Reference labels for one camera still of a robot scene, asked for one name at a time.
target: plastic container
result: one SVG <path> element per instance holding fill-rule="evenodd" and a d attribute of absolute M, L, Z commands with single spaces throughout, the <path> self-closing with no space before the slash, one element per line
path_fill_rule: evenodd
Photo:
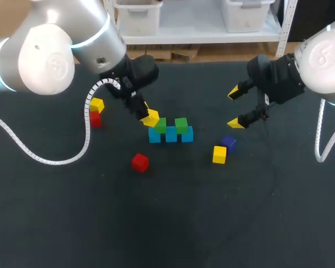
<path fill-rule="evenodd" d="M 224 24 L 228 32 L 257 32 L 275 0 L 222 0 Z"/>
<path fill-rule="evenodd" d="M 159 33 L 160 8 L 156 0 L 114 0 L 118 9 L 117 27 L 121 35 L 146 36 Z"/>

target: stacked cubes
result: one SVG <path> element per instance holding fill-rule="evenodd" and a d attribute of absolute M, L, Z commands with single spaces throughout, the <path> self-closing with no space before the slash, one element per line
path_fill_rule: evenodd
<path fill-rule="evenodd" d="M 89 105 L 89 121 L 91 127 L 102 127 L 101 112 L 104 110 L 102 99 L 93 98 Z"/>
<path fill-rule="evenodd" d="M 175 119 L 175 126 L 167 126 L 166 118 L 161 118 L 154 128 L 149 128 L 150 143 L 161 142 L 161 135 L 165 135 L 166 142 L 177 142 L 178 135 L 181 135 L 182 142 L 193 142 L 194 131 L 188 126 L 186 118 Z"/>

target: dark blue cube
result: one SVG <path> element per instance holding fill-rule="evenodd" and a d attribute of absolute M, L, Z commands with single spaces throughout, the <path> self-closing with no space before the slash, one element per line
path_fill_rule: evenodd
<path fill-rule="evenodd" d="M 234 137 L 232 137 L 232 136 L 226 136 L 221 141 L 221 146 L 226 147 L 227 148 L 227 152 L 229 154 L 231 154 L 235 150 L 235 148 L 236 148 L 236 142 L 237 142 L 237 140 Z"/>

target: yellow cube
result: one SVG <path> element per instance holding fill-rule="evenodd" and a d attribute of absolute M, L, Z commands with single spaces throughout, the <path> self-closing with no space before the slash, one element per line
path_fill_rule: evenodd
<path fill-rule="evenodd" d="M 101 113 L 103 109 L 104 109 L 104 102 L 102 99 L 93 98 L 90 101 L 89 110 L 91 112 L 98 111 L 99 113 Z"/>
<path fill-rule="evenodd" d="M 216 164 L 224 164 L 226 162 L 227 148 L 221 146 L 215 146 L 213 148 L 213 160 Z"/>
<path fill-rule="evenodd" d="M 149 116 L 140 119 L 141 122 L 143 122 L 144 126 L 147 127 L 155 127 L 156 124 L 159 122 L 160 117 L 158 111 L 148 109 Z"/>

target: black table surface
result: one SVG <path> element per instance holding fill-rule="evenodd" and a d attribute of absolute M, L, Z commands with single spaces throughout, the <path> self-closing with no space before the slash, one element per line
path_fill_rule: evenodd
<path fill-rule="evenodd" d="M 67 166 L 26 156 L 0 129 L 0 268 L 335 267 L 335 147 L 314 157 L 320 99 L 275 105 L 247 130 L 227 122 L 256 105 L 228 92 L 245 63 L 160 65 L 143 90 L 152 109 L 187 117 L 193 143 L 150 144 L 147 128 L 101 89 L 105 128 Z M 77 66 L 57 96 L 0 95 L 0 117 L 33 152 L 63 160 L 84 141 L 83 104 L 97 77 Z M 335 130 L 326 106 L 322 147 Z M 225 165 L 213 146 L 237 139 Z M 131 169 L 136 153 L 149 170 Z"/>

